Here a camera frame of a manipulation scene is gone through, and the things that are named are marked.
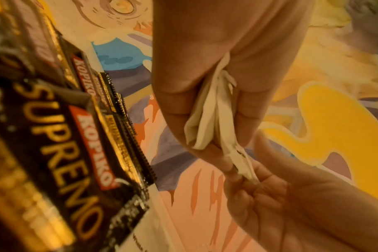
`red label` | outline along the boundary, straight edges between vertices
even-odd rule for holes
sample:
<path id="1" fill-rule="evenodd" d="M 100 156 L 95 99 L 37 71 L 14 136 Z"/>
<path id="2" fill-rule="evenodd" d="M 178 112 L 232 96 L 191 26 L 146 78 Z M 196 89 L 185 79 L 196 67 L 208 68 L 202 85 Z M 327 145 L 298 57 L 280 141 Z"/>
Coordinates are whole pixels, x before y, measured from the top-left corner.
<path id="1" fill-rule="evenodd" d="M 98 93 L 93 85 L 91 74 L 86 67 L 85 61 L 77 56 L 73 56 L 73 63 L 85 91 L 95 98 L 98 98 Z"/>
<path id="2" fill-rule="evenodd" d="M 93 172 L 100 188 L 105 191 L 119 187 L 110 170 L 92 115 L 76 106 L 70 105 L 69 108 L 91 157 Z"/>

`painted mural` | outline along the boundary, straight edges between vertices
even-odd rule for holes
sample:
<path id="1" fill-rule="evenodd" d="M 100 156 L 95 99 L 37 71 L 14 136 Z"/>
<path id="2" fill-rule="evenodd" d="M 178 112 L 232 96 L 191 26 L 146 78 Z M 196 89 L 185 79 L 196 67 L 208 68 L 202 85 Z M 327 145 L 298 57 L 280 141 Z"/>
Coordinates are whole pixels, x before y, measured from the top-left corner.
<path id="1" fill-rule="evenodd" d="M 62 1 L 125 97 L 186 251 L 263 251 L 231 220 L 222 173 L 180 146 L 152 95 L 151 1 Z M 378 198 L 378 0 L 316 0 L 260 128 L 276 149 Z"/>

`cartoon eye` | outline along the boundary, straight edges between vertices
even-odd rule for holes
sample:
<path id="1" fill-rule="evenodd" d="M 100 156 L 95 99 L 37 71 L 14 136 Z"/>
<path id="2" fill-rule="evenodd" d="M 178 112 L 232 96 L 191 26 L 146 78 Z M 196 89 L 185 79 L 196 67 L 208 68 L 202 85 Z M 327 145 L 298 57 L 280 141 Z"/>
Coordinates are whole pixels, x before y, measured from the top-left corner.
<path id="1" fill-rule="evenodd" d="M 121 14 L 130 14 L 134 11 L 134 6 L 129 0 L 111 0 L 110 5 Z"/>

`hand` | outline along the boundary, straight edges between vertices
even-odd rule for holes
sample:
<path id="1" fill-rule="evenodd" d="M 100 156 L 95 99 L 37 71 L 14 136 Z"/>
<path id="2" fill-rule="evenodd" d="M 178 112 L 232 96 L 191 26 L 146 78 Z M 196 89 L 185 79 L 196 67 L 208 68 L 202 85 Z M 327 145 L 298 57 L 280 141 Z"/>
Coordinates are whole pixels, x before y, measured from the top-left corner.
<path id="1" fill-rule="evenodd" d="M 308 27 L 312 0 L 155 0 L 152 86 L 174 136 L 224 172 L 232 163 L 210 144 L 194 151 L 184 125 L 205 74 L 231 53 L 238 82 L 235 130 L 247 146 L 294 60 Z"/>
<path id="2" fill-rule="evenodd" d="M 232 218 L 268 252 L 378 252 L 378 200 L 273 150 L 258 133 L 259 186 L 226 180 Z"/>

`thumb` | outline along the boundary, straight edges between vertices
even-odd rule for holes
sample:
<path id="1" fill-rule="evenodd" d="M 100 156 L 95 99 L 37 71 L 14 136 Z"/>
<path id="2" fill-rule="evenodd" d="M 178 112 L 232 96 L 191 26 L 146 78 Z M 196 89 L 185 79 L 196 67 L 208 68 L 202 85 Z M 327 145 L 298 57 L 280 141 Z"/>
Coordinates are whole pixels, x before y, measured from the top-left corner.
<path id="1" fill-rule="evenodd" d="M 339 178 L 326 171 L 276 151 L 261 131 L 257 131 L 253 144 L 257 160 L 273 174 L 293 185 L 304 186 L 313 183 L 340 181 Z"/>

